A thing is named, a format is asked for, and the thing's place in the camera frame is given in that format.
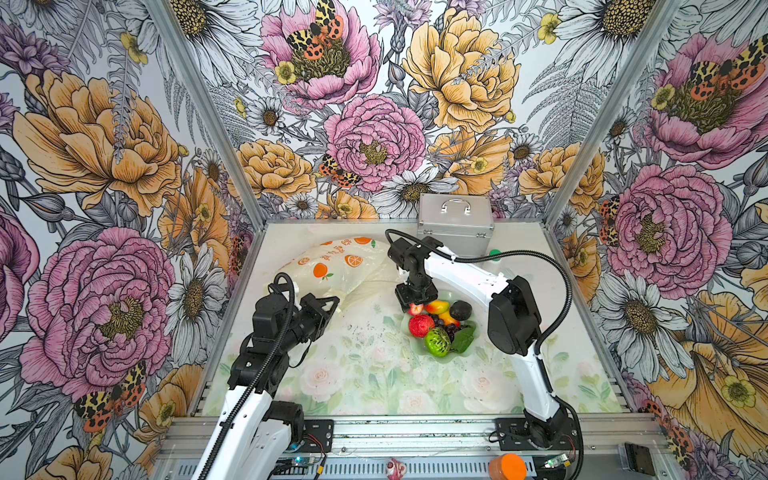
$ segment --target orange lid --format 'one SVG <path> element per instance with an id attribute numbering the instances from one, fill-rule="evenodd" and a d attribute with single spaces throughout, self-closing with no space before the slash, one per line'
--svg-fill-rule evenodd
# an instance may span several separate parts
<path id="1" fill-rule="evenodd" d="M 523 480 L 528 470 L 522 458 L 514 453 L 508 453 L 502 457 L 502 473 L 507 480 Z"/>

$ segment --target orange jar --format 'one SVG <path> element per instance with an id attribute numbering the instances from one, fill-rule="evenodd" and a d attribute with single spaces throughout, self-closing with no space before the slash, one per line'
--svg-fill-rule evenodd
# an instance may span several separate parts
<path id="1" fill-rule="evenodd" d="M 494 458 L 488 467 L 492 480 L 523 480 L 527 472 L 523 459 L 514 453 Z"/>

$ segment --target case handle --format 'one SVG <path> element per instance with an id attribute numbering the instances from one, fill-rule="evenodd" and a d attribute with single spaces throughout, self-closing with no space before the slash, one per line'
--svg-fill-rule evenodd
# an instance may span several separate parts
<path id="1" fill-rule="evenodd" d="M 451 200 L 446 200 L 442 203 L 442 208 L 440 209 L 441 213 L 445 213 L 448 211 L 448 203 L 450 202 L 459 202 L 467 204 L 467 207 L 464 209 L 464 213 L 469 215 L 470 212 L 472 212 L 472 205 L 469 204 L 467 200 L 462 200 L 461 198 L 452 198 Z"/>

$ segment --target floral wallpaper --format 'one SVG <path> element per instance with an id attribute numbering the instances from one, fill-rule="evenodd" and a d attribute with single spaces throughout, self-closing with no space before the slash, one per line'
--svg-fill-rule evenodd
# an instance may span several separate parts
<path id="1" fill-rule="evenodd" d="M 0 0 L 4 478 L 150 478 L 254 240 L 141 14 Z"/>
<path id="2" fill-rule="evenodd" d="M 142 2 L 139 48 L 166 58 Z M 173 0 L 268 218 L 415 218 L 424 193 L 540 217 L 655 0 Z M 688 35 L 675 23 L 662 42 Z M 166 78 L 174 76 L 170 63 Z M 606 159 L 579 187 L 604 195 Z"/>
<path id="3" fill-rule="evenodd" d="M 690 480 L 768 478 L 767 25 L 764 2 L 685 2 L 552 224 Z"/>

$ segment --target silver metal case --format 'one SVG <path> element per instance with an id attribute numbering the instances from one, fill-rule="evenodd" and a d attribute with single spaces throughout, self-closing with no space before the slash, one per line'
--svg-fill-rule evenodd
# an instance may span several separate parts
<path id="1" fill-rule="evenodd" d="M 419 237 L 443 242 L 460 257 L 488 253 L 493 215 L 487 197 L 422 194 L 419 198 Z"/>

